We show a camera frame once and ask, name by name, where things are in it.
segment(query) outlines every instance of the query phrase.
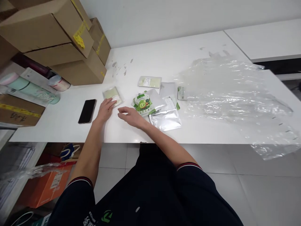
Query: mint green tube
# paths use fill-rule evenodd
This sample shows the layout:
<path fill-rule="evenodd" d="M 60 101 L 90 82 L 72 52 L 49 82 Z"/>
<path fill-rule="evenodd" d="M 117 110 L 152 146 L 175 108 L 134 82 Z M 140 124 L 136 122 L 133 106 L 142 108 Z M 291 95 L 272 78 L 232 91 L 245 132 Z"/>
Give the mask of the mint green tube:
<path fill-rule="evenodd" d="M 37 99 L 40 99 L 44 102 L 48 102 L 50 104 L 56 104 L 59 102 L 60 98 L 55 94 L 39 87 L 36 84 L 18 76 L 16 73 L 11 73 L 5 76 L 0 81 L 1 85 L 6 85 L 12 89 L 18 90 L 24 94 L 33 96 Z"/>

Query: pink container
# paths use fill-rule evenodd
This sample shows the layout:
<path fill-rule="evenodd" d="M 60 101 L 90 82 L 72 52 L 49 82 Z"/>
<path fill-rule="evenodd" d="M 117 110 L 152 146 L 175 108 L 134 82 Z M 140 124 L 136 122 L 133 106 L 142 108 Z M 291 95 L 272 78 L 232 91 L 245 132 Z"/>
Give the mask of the pink container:
<path fill-rule="evenodd" d="M 52 78 L 50 78 L 48 81 L 48 85 L 61 92 L 69 89 L 69 87 L 71 86 L 69 82 L 67 82 L 59 75 L 55 75 Z"/>

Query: cylindrical container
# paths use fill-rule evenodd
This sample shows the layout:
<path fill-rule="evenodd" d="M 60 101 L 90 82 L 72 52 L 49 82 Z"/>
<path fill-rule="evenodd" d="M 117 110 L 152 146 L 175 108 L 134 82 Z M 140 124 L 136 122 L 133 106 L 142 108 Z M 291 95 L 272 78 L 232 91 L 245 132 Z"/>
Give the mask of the cylindrical container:
<path fill-rule="evenodd" d="M 4 76 L 0 79 L 0 85 L 8 86 L 44 102 L 49 102 L 50 104 L 56 104 L 60 100 L 58 96 L 20 77 L 16 73 L 10 73 Z"/>
<path fill-rule="evenodd" d="M 71 86 L 69 82 L 67 82 L 59 75 L 55 75 L 52 78 L 50 78 L 48 81 L 48 85 L 61 92 L 69 89 L 69 87 Z"/>

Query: smartphone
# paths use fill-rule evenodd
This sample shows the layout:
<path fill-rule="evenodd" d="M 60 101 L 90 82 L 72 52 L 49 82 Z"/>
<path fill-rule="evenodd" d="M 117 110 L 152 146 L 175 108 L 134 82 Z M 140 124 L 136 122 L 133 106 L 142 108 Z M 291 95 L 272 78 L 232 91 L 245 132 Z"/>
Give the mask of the smartphone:
<path fill-rule="evenodd" d="M 79 117 L 78 124 L 90 123 L 92 121 L 96 100 L 86 100 L 82 108 L 81 116 Z"/>

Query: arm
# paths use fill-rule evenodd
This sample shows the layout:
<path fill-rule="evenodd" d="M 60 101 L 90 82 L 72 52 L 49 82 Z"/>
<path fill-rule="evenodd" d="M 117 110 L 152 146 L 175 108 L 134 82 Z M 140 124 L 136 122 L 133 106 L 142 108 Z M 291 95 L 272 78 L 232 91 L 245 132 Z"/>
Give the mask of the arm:
<path fill-rule="evenodd" d="M 116 101 L 111 102 L 112 98 L 105 99 L 99 108 L 96 119 L 92 122 L 92 126 L 86 138 L 84 147 L 76 163 L 71 180 L 84 176 L 91 180 L 93 186 L 98 175 L 98 165 L 101 153 L 101 131 L 105 122 L 112 114 L 112 110 Z"/>
<path fill-rule="evenodd" d="M 158 145 L 175 167 L 186 162 L 197 164 L 194 158 L 181 145 L 144 120 L 134 108 L 122 107 L 118 111 L 119 118 L 126 121 L 129 125 L 143 130 Z"/>

